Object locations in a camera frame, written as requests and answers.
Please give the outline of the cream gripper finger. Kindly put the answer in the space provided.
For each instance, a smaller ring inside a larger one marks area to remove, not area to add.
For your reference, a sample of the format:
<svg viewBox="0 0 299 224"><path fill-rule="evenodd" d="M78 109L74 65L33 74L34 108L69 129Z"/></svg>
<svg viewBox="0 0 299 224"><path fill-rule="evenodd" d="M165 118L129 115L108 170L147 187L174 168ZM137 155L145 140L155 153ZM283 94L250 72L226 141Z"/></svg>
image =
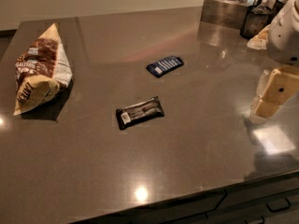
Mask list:
<svg viewBox="0 0 299 224"><path fill-rule="evenodd" d="M259 100L253 108L253 113L262 118L271 118L280 109L279 105L268 103L264 100Z"/></svg>
<svg viewBox="0 0 299 224"><path fill-rule="evenodd" d="M274 69L267 81L262 99L267 103L283 105L299 91L299 68L281 66Z"/></svg>

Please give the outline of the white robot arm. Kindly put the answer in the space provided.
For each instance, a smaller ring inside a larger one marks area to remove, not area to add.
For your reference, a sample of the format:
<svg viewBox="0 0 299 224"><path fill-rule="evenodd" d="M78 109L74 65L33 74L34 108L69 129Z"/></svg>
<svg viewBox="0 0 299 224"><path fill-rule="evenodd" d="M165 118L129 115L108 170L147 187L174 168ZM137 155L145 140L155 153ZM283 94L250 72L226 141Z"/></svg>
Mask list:
<svg viewBox="0 0 299 224"><path fill-rule="evenodd" d="M269 119L299 91L299 0L289 0L271 21L268 57L280 64L264 70L251 105L251 114Z"/></svg>

